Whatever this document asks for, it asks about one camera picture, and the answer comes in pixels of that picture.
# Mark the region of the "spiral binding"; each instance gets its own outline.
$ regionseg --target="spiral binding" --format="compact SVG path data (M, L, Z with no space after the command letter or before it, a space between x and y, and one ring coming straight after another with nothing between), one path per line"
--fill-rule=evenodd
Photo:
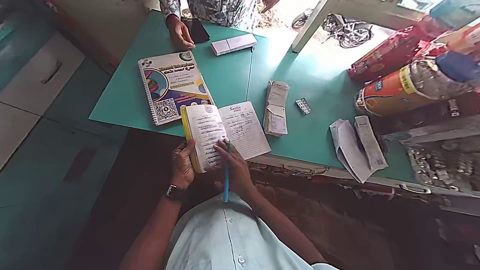
M138 61L138 69L140 71L140 77L142 78L142 81L144 82L144 88L145 88L145 92L147 94L148 105L150 106L150 113L152 114L153 123L155 125L160 125L158 123L158 116L156 114L155 107L153 106L152 96L150 95L150 90L148 89L147 80L145 78L145 73L144 73L144 69L142 68L141 62L143 62L143 59Z

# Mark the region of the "patterned clothing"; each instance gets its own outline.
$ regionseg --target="patterned clothing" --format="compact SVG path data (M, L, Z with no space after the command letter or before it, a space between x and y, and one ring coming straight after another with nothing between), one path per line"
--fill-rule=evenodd
M256 0L188 0L193 18L216 25L251 32L260 21ZM180 0L160 0L165 18L180 18Z

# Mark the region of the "spiral notebook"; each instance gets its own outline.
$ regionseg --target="spiral notebook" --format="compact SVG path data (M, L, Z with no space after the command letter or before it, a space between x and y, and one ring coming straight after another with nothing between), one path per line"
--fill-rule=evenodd
M140 59L138 68L155 125L181 119L182 107L215 104L191 51Z

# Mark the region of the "teal table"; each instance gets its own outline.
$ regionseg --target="teal table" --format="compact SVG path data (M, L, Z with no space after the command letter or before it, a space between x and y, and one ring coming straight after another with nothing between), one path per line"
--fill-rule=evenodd
M244 34L230 28L206 25L210 42ZM218 107L250 100L263 122L266 87L269 80L290 85L286 113L288 135L267 135L270 154L320 165L343 168L338 161L329 125L338 118L353 120L357 115L353 99L360 86L354 85L345 69L351 59L330 55L308 43L300 54L287 42L256 36L258 44L219 57L210 42L192 50L212 97ZM90 119L165 134L184 136L180 121L156 127L150 117L137 61L175 52L161 13L153 11L107 85ZM306 98L312 113L303 115L295 100ZM386 159L390 167L376 176L414 183L405 150L390 143Z
M205 25L210 42L245 34L242 31L217 25ZM193 56L202 72L215 104L220 108L247 99L251 50L216 57L210 42L197 44ZM89 119L185 136L181 121L155 126L138 70L142 58L178 52L170 42L162 13L152 11L123 57L105 88Z

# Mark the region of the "ruled page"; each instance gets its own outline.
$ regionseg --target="ruled page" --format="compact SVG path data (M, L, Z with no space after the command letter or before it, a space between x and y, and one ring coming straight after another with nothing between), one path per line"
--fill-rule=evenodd
M270 145L250 101L218 109L227 136L247 160L270 152Z
M219 139L227 137L227 133L215 105L193 105L186 108L189 118L192 137L195 139L195 150L201 163L201 170L205 167L219 165L220 155L213 149Z

